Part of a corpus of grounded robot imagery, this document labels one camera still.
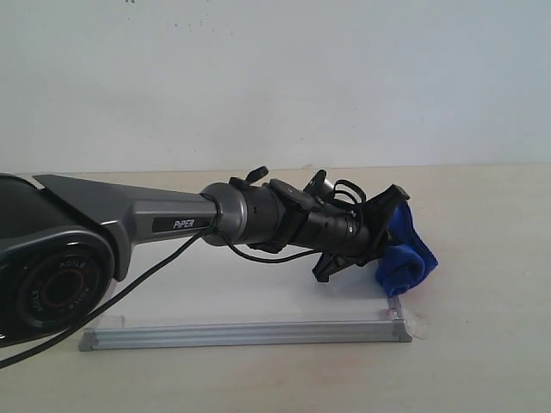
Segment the black and grey left robot arm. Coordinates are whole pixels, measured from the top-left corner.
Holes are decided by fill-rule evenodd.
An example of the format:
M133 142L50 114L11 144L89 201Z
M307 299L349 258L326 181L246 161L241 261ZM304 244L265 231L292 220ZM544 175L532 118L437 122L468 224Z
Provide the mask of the black and grey left robot arm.
M1 344L67 330L91 314L128 273L135 246L198 237L270 254L319 253L316 280L379 258L408 200L392 185L366 194L320 170L304 188L265 167L197 194L39 175L1 177Z

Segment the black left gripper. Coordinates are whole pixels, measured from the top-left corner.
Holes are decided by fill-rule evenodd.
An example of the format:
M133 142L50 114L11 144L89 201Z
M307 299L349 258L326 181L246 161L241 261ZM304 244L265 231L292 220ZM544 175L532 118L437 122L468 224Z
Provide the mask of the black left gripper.
M370 234L379 235L386 230L395 210L410 199L399 185L387 189L367 200L362 206L365 225L348 214L328 215L309 213L296 232L296 245L324 252L313 267L313 276L319 283L352 266L362 267L368 254Z

